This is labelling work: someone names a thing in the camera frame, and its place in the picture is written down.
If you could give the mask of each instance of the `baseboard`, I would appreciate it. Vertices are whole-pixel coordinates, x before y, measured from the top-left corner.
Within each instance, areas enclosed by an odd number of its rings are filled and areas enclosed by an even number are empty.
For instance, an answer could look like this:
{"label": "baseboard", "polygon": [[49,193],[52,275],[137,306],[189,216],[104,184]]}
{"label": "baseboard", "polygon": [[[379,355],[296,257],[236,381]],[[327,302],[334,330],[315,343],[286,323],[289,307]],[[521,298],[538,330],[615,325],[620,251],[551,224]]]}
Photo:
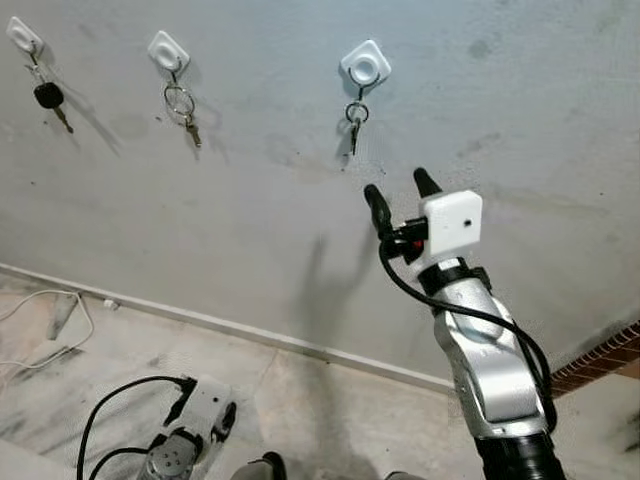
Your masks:
{"label": "baseboard", "polygon": [[205,315],[183,308],[171,307],[157,302],[150,302],[148,300],[110,292],[89,285],[64,280],[62,278],[43,275],[3,263],[0,263],[0,272],[30,280],[37,280],[38,282],[57,288],[76,290],[82,292],[84,295],[98,299],[111,298],[125,307],[171,318],[181,322],[191,323],[204,328],[210,328],[211,330],[216,330],[221,333],[245,338],[271,347],[301,353],[303,355],[319,358],[338,365],[372,373],[374,375],[380,375],[385,378],[390,378],[418,387],[428,388],[442,393],[449,393],[453,390],[453,384],[442,378],[425,375],[388,363],[378,362],[359,355],[352,355],[341,350],[326,348],[321,345],[316,345],[287,335],[280,335],[268,330],[262,330],[260,328],[243,325],[237,322],[230,322],[211,315]]}

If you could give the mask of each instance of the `wall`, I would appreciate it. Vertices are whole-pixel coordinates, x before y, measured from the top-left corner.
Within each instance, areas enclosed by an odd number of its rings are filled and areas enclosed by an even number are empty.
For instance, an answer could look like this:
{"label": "wall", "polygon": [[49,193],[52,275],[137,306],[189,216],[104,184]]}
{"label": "wall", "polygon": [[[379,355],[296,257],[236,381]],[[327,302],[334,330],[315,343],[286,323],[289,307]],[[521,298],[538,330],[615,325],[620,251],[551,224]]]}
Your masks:
{"label": "wall", "polygon": [[[76,132],[1,41],[1,262],[447,377],[361,194],[376,182],[413,214],[422,165],[485,197],[477,259],[553,359],[638,318],[638,1],[4,0],[11,15],[50,46]],[[158,29],[192,55],[200,152],[161,104]],[[368,37],[394,71],[345,162],[338,61]]]}

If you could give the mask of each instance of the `white plastic casing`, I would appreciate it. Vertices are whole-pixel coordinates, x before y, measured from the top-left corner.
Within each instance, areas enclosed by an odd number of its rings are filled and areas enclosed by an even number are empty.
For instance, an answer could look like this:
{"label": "white plastic casing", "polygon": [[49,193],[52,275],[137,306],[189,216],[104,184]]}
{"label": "white plastic casing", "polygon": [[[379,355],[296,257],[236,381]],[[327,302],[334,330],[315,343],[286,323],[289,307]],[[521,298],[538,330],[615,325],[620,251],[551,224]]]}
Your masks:
{"label": "white plastic casing", "polygon": [[176,75],[181,73],[187,65],[191,57],[178,45],[171,36],[162,30],[156,33],[151,43],[147,47],[149,56],[161,68],[174,72]]}
{"label": "white plastic casing", "polygon": [[420,202],[420,215],[429,222],[429,240],[411,264],[414,272],[453,257],[464,256],[480,241],[482,197],[470,190],[432,195]]}
{"label": "white plastic casing", "polygon": [[367,40],[352,50],[340,61],[340,67],[345,73],[351,68],[353,78],[361,85],[370,84],[376,78],[382,82],[391,73],[391,65],[373,40]]}
{"label": "white plastic casing", "polygon": [[7,36],[20,50],[33,53],[35,56],[38,56],[44,48],[42,39],[18,17],[11,17],[9,20]]}

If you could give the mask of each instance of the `black cable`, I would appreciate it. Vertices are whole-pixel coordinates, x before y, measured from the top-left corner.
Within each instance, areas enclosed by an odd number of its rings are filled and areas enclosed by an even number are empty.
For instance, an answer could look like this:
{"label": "black cable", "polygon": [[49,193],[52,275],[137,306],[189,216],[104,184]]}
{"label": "black cable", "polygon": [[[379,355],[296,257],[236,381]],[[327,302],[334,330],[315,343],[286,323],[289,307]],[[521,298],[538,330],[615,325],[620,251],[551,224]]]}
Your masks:
{"label": "black cable", "polygon": [[91,472],[91,475],[89,475],[89,480],[95,480],[98,476],[98,472],[100,472],[100,469],[104,467],[105,463],[107,463],[111,458],[115,457],[116,455],[120,455],[123,453],[138,453],[138,454],[146,455],[147,453],[149,453],[149,450],[145,448],[137,448],[137,447],[125,447],[125,448],[118,448],[116,450],[113,450],[107,453],[104,457],[100,459],[100,461],[96,464],[95,468]]}
{"label": "black cable", "polygon": [[[395,240],[393,238],[383,238],[380,242],[378,255],[380,256],[382,267],[384,268],[385,272],[387,272],[387,275],[389,275],[389,278],[391,278],[393,283],[395,283],[403,292],[410,295],[419,302],[430,306],[431,308],[438,308],[440,310],[446,310],[451,313],[458,313],[460,315],[479,318],[480,320],[485,320],[487,322],[496,324],[506,330],[509,330],[516,336],[520,346],[524,347],[522,348],[522,350],[525,355],[525,360],[527,361],[527,364],[532,371],[534,381],[541,395],[542,407],[545,411],[545,416],[547,417],[549,433],[552,433],[556,428],[558,415],[555,409],[555,405],[553,404],[553,400],[551,399],[551,369],[549,368],[549,363],[547,362],[547,358],[542,351],[542,348],[540,348],[540,346],[533,338],[531,338],[531,336],[529,336],[529,334],[527,334],[524,330],[521,330],[517,325],[513,323],[509,323],[506,320],[495,315],[491,315],[487,312],[435,299],[412,288],[409,284],[402,280],[402,278],[400,278],[400,276],[391,266],[389,258],[387,257],[386,252],[389,248],[388,244],[393,243],[394,241]],[[538,366],[534,364],[530,352],[533,352],[533,355],[538,362]]]}
{"label": "black cable", "polygon": [[89,419],[87,420],[87,424],[84,427],[84,431],[82,432],[82,440],[80,440],[80,450],[78,451],[78,464],[76,467],[76,480],[83,480],[84,477],[84,456],[85,456],[85,452],[87,450],[87,441],[89,440],[89,432],[91,431],[91,425],[93,425],[93,421],[96,418],[96,415],[98,414],[98,411],[100,410],[100,408],[102,408],[102,406],[107,403],[111,398],[115,397],[116,395],[118,395],[121,392],[124,392],[125,390],[128,390],[132,387],[135,387],[137,385],[141,385],[143,383],[148,383],[148,382],[158,382],[158,381],[167,381],[167,382],[173,382],[178,384],[180,387],[183,387],[185,385],[185,382],[187,380],[182,379],[182,378],[178,378],[178,377],[167,377],[167,376],[162,376],[162,375],[156,375],[153,377],[144,377],[144,378],[140,378],[138,380],[135,380],[131,383],[127,383],[126,385],[123,385],[122,387],[116,388],[113,392],[107,394],[105,397],[102,398],[102,400],[100,400],[98,402],[98,404],[93,407],[93,410],[91,411],[91,414],[89,414]]}

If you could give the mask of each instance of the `white wall hook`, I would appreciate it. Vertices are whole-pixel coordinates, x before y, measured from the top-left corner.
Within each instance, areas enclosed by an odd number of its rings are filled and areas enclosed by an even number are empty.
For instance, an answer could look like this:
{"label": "white wall hook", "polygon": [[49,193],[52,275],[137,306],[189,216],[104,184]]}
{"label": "white wall hook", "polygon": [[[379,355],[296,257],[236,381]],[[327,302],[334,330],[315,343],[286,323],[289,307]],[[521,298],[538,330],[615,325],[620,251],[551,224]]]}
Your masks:
{"label": "white wall hook", "polygon": [[44,48],[42,39],[18,17],[11,17],[11,20],[9,20],[7,36],[20,50],[36,57]]}
{"label": "white wall hook", "polygon": [[171,36],[162,30],[156,33],[147,48],[149,56],[161,68],[179,75],[189,64],[189,54]]}
{"label": "white wall hook", "polygon": [[345,73],[351,69],[351,78],[360,85],[380,83],[391,73],[391,65],[373,40],[357,46],[340,61]]}

